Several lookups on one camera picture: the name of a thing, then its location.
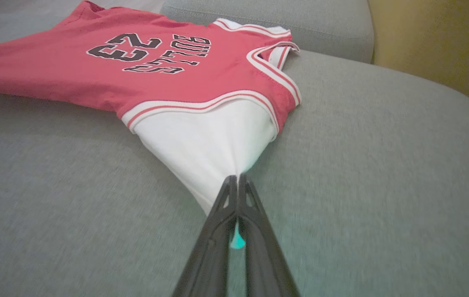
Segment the grey sofa seat cushion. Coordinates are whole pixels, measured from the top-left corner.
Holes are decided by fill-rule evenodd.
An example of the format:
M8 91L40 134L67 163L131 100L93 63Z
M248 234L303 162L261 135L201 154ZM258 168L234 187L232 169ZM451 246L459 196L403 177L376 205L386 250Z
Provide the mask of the grey sofa seat cushion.
M249 176L302 297L469 297L469 97L305 49L284 70L303 102ZM169 297L205 220L114 113L0 94L0 297Z

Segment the red basketball jersey white trim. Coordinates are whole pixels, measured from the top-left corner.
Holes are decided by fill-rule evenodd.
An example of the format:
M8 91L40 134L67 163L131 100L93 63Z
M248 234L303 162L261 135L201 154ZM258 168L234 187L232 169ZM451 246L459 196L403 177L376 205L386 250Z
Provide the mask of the red basketball jersey white trim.
M290 30L178 22L82 1L53 28L0 43L0 93L114 112L205 213L301 102Z

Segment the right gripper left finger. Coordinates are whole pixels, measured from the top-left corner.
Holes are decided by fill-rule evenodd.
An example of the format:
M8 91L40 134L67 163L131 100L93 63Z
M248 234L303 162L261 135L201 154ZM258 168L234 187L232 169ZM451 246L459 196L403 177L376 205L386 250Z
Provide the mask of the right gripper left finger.
M175 286L172 297L227 297L230 235L236 216L237 176L228 176Z

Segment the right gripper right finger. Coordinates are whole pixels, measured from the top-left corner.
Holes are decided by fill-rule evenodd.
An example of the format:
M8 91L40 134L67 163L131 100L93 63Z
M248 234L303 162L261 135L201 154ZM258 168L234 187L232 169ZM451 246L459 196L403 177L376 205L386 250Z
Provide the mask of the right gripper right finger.
M253 182L242 174L238 218L246 241L246 297L301 297Z

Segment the mustard yellow cushion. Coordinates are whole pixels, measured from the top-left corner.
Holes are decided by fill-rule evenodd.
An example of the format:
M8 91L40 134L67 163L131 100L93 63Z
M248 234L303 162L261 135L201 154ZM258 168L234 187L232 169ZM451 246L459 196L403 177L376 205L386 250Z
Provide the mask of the mustard yellow cushion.
M469 97L469 0L368 0L373 63Z

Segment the grey sofa back cushion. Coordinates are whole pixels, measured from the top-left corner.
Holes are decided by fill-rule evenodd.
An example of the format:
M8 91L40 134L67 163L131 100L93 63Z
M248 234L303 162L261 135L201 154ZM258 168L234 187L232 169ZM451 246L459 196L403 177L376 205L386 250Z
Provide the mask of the grey sofa back cushion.
M281 26L303 50L367 64L374 54L369 0L165 0L161 14L202 25L225 18Z

